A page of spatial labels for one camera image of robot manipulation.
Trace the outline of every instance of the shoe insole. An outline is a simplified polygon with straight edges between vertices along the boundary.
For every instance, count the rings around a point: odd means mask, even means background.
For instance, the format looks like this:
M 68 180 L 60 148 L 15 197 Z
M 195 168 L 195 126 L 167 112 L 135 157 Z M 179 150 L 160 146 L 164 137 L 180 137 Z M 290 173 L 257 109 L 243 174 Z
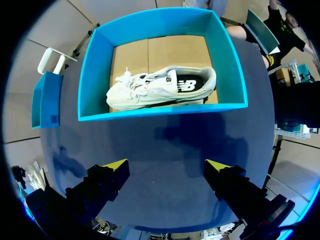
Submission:
M 178 93 L 191 93 L 203 87 L 204 80 L 198 75 L 186 74 L 177 75 Z

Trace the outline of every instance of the blue light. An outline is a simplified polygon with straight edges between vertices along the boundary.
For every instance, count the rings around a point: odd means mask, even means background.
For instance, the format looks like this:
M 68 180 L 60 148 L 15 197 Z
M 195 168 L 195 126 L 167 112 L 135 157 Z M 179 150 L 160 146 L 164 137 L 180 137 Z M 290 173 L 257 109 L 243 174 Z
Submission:
M 307 214 L 307 212 L 309 211 L 309 209 L 311 208 L 312 204 L 314 203 L 318 193 L 319 193 L 319 189 L 320 189 L 320 184 L 318 185 L 317 189 L 315 190 L 313 197 L 311 198 L 308 206 L 306 206 L 305 210 L 303 211 L 303 213 L 301 214 L 301 216 L 298 218 L 297 222 L 301 221 L 302 219 L 304 219 L 305 215 Z M 290 236 L 290 234 L 292 233 L 292 230 L 288 230 L 285 235 L 282 236 L 282 238 L 280 238 L 280 240 L 285 240 L 287 239 L 287 237 Z
M 24 196 L 22 195 L 22 189 L 21 189 L 21 186 L 20 184 L 18 184 L 19 186 L 19 190 L 20 190 L 20 196 L 19 196 L 19 199 L 23 205 L 23 208 L 24 208 L 24 211 L 25 211 L 25 214 L 33 221 L 35 218 L 34 216 L 32 215 L 31 211 L 25 206 L 25 203 L 24 203 Z

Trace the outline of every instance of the teal tray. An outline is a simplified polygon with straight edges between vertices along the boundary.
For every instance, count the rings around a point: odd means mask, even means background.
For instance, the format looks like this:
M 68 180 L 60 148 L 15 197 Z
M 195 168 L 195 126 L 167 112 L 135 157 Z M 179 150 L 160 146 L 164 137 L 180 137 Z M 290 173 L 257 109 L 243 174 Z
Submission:
M 217 75 L 218 104 L 109 112 L 106 93 L 114 48 L 138 40 L 174 35 L 204 36 Z M 120 17 L 94 31 L 82 64 L 77 104 L 79 121 L 101 121 L 241 109 L 248 107 L 248 98 L 238 55 L 217 15 L 206 9 L 169 7 Z
M 54 128 L 60 124 L 59 100 L 63 76 L 45 72 L 33 90 L 31 126 Z

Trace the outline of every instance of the white chair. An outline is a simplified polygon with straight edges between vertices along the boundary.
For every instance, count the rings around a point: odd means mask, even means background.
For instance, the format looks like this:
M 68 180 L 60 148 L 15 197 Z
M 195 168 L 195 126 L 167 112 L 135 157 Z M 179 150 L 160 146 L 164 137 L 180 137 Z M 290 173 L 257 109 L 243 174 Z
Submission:
M 54 68 L 54 70 L 53 70 L 53 73 L 54 73 L 54 74 L 59 74 L 59 73 L 60 73 L 61 69 L 62 69 L 62 68 L 64 67 L 64 65 L 65 65 L 65 62 L 66 62 L 67 58 L 69 58 L 69 59 L 71 59 L 71 60 L 73 60 L 73 61 L 75 61 L 75 62 L 77 61 L 77 60 L 74 59 L 73 57 L 70 57 L 70 56 L 68 56 L 68 55 L 66 55 L 66 54 L 64 54 L 64 53 L 62 53 L 62 52 L 59 52 L 59 51 L 57 51 L 57 50 L 49 47 L 49 48 L 47 48 L 47 49 L 45 50 L 45 52 L 44 52 L 44 54 L 43 54 L 43 56 L 42 56 L 42 58 L 41 58 L 41 60 L 40 60 L 40 63 L 39 63 L 39 65 L 38 65 L 38 69 L 37 69 L 37 70 L 38 70 L 38 73 L 40 73 L 41 75 L 44 74 L 45 67 L 46 67 L 46 65 L 47 65 L 47 63 L 48 63 L 48 61 L 49 61 L 49 58 L 50 58 L 50 56 L 51 56 L 51 54 L 52 54 L 53 52 L 56 52 L 56 53 L 58 53 L 58 54 L 61 55 L 61 56 L 59 57 L 58 63 L 56 64 L 56 66 L 55 66 L 55 68 Z

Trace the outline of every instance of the new balance logo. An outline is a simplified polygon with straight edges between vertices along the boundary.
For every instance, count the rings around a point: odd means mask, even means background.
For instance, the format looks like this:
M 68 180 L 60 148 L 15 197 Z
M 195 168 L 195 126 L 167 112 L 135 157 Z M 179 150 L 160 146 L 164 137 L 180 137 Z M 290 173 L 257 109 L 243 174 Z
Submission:
M 195 89 L 197 81 L 196 80 L 180 80 L 178 82 L 178 89 L 181 89 L 182 92 L 189 92 Z

